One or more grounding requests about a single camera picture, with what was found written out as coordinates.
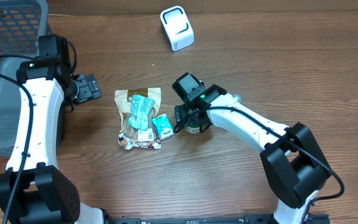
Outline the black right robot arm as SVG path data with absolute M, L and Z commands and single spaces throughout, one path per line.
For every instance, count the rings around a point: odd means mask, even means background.
M 247 143 L 260 156 L 268 184 L 278 198 L 270 223 L 311 223 L 312 200 L 330 178 L 329 164 L 304 124 L 289 127 L 246 108 L 217 85 L 172 86 L 183 104 L 175 107 L 175 130 L 211 125 Z

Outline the green lid white jar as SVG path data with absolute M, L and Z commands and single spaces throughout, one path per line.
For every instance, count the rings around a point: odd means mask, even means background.
M 196 126 L 186 126 L 185 130 L 191 134 L 196 134 L 199 133 L 200 131 L 200 126 L 196 125 Z

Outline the clear bottle yellow liquid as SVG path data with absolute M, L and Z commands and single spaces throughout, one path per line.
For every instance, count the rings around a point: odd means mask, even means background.
M 242 97 L 240 95 L 233 95 L 233 98 L 238 102 L 238 103 L 242 103 Z

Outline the green white tissue pack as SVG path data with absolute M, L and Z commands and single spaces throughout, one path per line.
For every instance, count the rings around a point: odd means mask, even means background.
M 173 126 L 165 113 L 153 118 L 152 122 L 161 140 L 168 139 L 175 134 L 173 132 Z

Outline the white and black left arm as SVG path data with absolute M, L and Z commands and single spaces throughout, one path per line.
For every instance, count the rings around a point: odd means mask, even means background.
M 19 87 L 21 112 L 5 172 L 0 174 L 4 223 L 108 223 L 106 212 L 81 202 L 76 186 L 57 165 L 61 115 L 101 97 L 93 74 L 73 75 L 60 55 L 22 56 L 10 81 Z

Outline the brown patterned snack packet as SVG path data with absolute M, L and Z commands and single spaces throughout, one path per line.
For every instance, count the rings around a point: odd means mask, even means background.
M 145 149 L 161 149 L 161 140 L 158 134 L 149 128 L 146 131 L 136 129 L 134 138 L 129 138 L 120 133 L 118 135 L 118 143 L 126 150 L 130 150 L 133 147 L 140 147 Z

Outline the teal white snack packet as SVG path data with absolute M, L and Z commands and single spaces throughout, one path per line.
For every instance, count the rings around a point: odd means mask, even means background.
M 149 128 L 149 113 L 154 107 L 155 101 L 142 95 L 132 96 L 132 112 L 129 118 L 129 124 L 140 130 Z

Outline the beige brown paper pouch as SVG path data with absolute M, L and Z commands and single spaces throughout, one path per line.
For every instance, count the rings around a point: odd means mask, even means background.
M 124 133 L 124 135 L 129 138 L 134 138 L 134 133 L 136 131 L 136 129 L 129 124 L 129 118 L 132 112 L 133 95 L 142 95 L 155 101 L 154 107 L 149 113 L 149 128 L 154 129 L 152 119 L 158 115 L 162 100 L 162 90 L 158 87 L 152 87 L 115 91 L 114 101 L 121 118 L 121 130 L 119 131 L 119 134 Z

